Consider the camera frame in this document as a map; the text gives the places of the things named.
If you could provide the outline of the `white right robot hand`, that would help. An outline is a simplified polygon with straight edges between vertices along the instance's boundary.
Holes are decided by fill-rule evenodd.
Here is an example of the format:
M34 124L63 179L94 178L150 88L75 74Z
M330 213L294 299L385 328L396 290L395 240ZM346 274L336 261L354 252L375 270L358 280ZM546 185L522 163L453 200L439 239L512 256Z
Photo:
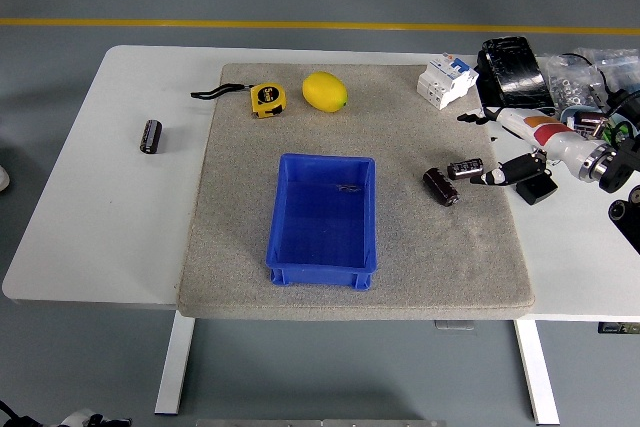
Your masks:
M560 121L534 109L499 108L475 110L457 117L459 121L482 125L495 121L512 135L534 148L501 164L492 171L474 176L474 184L506 186L534 177L545 170L548 159L561 161L576 178L593 182L600 178L597 163L607 152L602 141L588 140Z

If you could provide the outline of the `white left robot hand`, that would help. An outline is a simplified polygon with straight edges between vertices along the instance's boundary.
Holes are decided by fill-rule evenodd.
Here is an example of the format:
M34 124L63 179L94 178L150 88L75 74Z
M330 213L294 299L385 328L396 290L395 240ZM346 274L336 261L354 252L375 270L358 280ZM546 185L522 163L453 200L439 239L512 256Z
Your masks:
M131 427L131 418L111 419L89 409L81 409L67 416L60 427Z

